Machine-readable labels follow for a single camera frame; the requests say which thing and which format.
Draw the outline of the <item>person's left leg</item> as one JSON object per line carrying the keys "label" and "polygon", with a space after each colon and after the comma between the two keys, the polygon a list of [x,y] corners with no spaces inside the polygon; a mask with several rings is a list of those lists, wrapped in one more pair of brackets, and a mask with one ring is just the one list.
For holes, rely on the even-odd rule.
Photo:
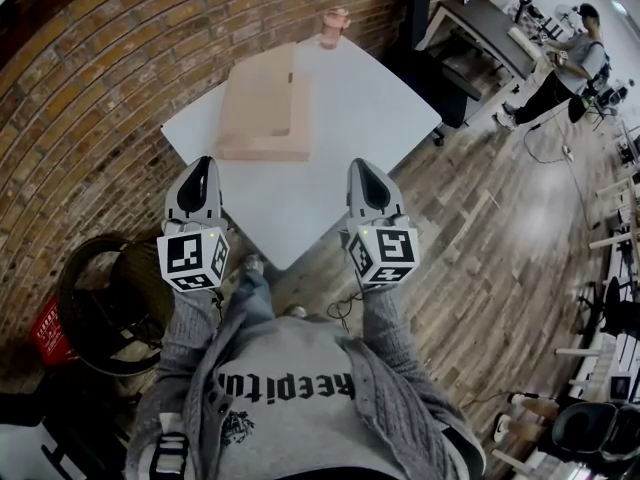
{"label": "person's left leg", "polygon": [[270,286],[264,277],[264,263],[258,254],[244,258],[243,272],[232,295],[230,309],[234,316],[244,317],[239,332],[275,319]]}

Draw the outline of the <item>dark-topped desk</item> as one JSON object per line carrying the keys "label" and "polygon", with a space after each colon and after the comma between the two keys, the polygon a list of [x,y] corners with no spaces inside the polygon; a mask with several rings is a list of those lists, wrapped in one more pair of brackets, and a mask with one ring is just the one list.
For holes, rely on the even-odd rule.
{"label": "dark-topped desk", "polygon": [[542,52],[519,29],[512,19],[489,0],[445,0],[438,3],[422,39],[415,46],[424,50],[431,43],[437,29],[445,21],[452,21],[467,32],[504,67],[511,78],[497,92],[504,98],[508,92],[523,84],[535,71]]}

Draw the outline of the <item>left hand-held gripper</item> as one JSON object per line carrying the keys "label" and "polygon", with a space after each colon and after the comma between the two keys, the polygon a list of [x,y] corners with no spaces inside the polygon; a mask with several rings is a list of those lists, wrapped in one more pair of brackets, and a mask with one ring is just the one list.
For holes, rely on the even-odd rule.
{"label": "left hand-held gripper", "polygon": [[[201,208],[203,215],[189,216]],[[221,215],[218,165],[213,157],[203,156],[189,164],[166,192],[163,235],[157,247],[162,278],[176,291],[221,286],[230,255],[228,222]]]}

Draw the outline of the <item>person's left forearm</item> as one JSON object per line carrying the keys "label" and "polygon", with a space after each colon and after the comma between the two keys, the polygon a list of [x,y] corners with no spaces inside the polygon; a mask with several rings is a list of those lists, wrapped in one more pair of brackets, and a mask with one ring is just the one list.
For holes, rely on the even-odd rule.
{"label": "person's left forearm", "polygon": [[221,321],[211,291],[175,291],[174,302],[162,341],[158,380],[189,380],[216,337]]}

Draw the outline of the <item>black round basket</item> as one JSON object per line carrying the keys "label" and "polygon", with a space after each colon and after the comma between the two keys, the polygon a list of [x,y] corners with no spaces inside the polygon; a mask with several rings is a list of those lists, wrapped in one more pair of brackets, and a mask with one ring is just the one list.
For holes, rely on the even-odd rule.
{"label": "black round basket", "polygon": [[[106,284],[81,287],[96,258],[111,261]],[[120,378],[153,370],[174,312],[155,242],[107,234],[81,244],[60,274],[57,310],[69,345],[89,367]]]}

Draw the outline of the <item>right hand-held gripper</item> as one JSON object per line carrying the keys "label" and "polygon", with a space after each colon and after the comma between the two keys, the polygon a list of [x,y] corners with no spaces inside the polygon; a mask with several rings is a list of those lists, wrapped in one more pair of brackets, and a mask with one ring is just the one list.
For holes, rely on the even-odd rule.
{"label": "right hand-held gripper", "polygon": [[390,218],[347,224],[345,250],[361,287],[398,285],[420,264],[417,230],[401,213],[401,193],[381,169],[362,158],[348,171],[347,203],[351,216],[370,216],[371,210]]}

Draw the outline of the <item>red box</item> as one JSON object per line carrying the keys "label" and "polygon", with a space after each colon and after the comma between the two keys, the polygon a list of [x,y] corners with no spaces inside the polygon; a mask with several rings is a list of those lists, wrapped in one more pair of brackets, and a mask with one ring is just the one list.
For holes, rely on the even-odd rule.
{"label": "red box", "polygon": [[60,366],[78,358],[62,329],[53,295],[32,326],[30,337],[46,366]]}

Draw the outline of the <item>white cardboard box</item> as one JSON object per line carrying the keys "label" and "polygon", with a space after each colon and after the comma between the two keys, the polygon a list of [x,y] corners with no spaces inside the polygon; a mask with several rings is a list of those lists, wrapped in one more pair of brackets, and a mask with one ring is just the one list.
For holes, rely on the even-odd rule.
{"label": "white cardboard box", "polygon": [[234,161],[306,162],[311,152],[311,77],[295,69],[287,43],[230,71],[215,156]]}

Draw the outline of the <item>person's grey clothed torso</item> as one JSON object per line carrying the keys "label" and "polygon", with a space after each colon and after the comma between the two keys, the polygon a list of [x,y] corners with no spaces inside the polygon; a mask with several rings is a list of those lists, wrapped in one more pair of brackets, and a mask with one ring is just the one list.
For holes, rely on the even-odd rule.
{"label": "person's grey clothed torso", "polygon": [[195,480],[482,480],[486,459],[429,380],[423,396],[327,321],[282,317],[220,332],[182,401],[163,401],[130,448],[127,480],[159,437],[186,435]]}

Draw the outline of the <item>pink cup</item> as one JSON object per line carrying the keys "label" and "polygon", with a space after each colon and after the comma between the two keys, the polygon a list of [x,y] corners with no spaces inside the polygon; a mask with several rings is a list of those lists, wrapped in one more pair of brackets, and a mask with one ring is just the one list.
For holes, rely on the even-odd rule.
{"label": "pink cup", "polygon": [[319,35],[319,45],[327,50],[337,47],[340,37],[350,26],[349,11],[344,8],[327,10],[323,15],[322,30]]}

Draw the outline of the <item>person's right forearm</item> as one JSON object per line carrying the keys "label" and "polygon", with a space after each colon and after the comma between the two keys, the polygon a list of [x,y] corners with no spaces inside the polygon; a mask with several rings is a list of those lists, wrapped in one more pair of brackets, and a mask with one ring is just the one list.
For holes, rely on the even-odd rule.
{"label": "person's right forearm", "polygon": [[392,288],[362,292],[363,341],[396,374],[423,396],[429,378],[418,359],[411,333],[395,302]]}

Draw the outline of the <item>white desk frame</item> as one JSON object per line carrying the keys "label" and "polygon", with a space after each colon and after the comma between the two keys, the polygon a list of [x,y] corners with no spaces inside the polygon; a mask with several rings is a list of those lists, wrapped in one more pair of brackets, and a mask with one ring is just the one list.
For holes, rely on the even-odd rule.
{"label": "white desk frame", "polygon": [[597,332],[586,348],[557,348],[561,362],[573,360],[568,396],[591,402],[640,402],[640,341]]}

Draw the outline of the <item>black padded chair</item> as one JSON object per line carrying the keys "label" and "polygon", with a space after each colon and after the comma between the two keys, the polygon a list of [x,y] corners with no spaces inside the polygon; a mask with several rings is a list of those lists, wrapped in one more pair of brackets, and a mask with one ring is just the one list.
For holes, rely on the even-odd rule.
{"label": "black padded chair", "polygon": [[538,449],[591,467],[629,463],[640,455],[640,406],[577,402],[560,412]]}

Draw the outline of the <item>black swivel chair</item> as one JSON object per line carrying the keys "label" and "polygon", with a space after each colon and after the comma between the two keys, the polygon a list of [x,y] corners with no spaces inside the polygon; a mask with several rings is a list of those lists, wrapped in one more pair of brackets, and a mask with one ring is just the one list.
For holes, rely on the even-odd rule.
{"label": "black swivel chair", "polygon": [[618,336],[623,333],[622,306],[620,299],[620,284],[617,277],[612,277],[606,286],[604,296],[597,298],[596,285],[591,283],[594,300],[580,296],[578,302],[589,311],[587,329],[600,329],[601,333]]}

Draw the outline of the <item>dark office chair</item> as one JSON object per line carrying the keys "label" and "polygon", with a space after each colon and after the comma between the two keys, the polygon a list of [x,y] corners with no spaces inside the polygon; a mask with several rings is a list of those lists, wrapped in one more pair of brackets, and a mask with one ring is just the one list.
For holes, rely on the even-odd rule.
{"label": "dark office chair", "polygon": [[438,108],[443,124],[451,129],[467,126],[466,111],[468,101],[478,103],[482,93],[448,61],[454,53],[451,47],[443,48],[436,59],[441,64],[444,79],[443,93]]}

